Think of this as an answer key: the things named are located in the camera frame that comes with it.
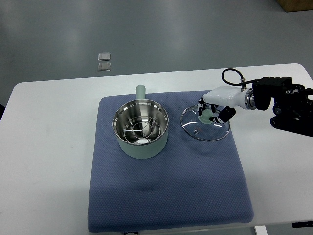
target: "mint green pot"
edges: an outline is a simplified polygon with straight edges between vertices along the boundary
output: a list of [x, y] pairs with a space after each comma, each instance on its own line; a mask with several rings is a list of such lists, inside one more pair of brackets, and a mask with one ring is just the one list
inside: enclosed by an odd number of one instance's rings
[[136, 100], [122, 105], [115, 113], [113, 129], [121, 149], [129, 156], [147, 159], [165, 147], [169, 118], [157, 102], [145, 98], [146, 88], [136, 87]]

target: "white table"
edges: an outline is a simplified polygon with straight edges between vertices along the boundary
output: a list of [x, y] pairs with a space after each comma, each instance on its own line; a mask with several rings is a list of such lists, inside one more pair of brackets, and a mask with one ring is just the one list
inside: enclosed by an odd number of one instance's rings
[[[237, 69], [247, 80], [291, 76], [293, 83], [313, 88], [311, 78], [299, 64]], [[89, 234], [89, 184], [101, 98], [134, 94], [137, 84], [145, 85], [147, 93], [210, 90], [225, 85], [222, 71], [18, 84], [0, 122], [0, 234]], [[238, 77], [231, 72], [226, 76]], [[313, 220], [313, 138], [272, 128], [271, 108], [236, 110], [231, 128], [255, 217], [249, 224], [216, 227]]]

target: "gray floor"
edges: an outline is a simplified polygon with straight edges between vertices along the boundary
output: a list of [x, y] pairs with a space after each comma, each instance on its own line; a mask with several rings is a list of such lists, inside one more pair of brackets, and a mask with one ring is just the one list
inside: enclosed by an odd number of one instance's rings
[[[281, 63], [313, 77], [312, 39], [313, 11], [285, 13], [275, 0], [0, 0], [0, 103], [39, 80]], [[112, 70], [97, 72], [106, 51]], [[253, 234], [203, 234], [221, 233]]]

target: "pot handle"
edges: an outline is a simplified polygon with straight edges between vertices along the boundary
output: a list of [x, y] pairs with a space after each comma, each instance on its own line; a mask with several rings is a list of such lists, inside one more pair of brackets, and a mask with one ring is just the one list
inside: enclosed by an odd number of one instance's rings
[[136, 87], [136, 99], [146, 99], [146, 88], [144, 85]]

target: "blue fabric mat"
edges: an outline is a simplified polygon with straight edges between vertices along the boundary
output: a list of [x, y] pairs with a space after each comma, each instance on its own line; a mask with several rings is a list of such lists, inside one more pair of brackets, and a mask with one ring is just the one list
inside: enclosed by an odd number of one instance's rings
[[231, 133], [198, 141], [180, 125], [182, 111], [206, 91], [147, 94], [169, 115], [169, 136], [156, 156], [127, 156], [112, 120], [135, 95], [100, 101], [89, 193], [90, 232], [140, 231], [234, 222], [248, 223], [253, 210]]

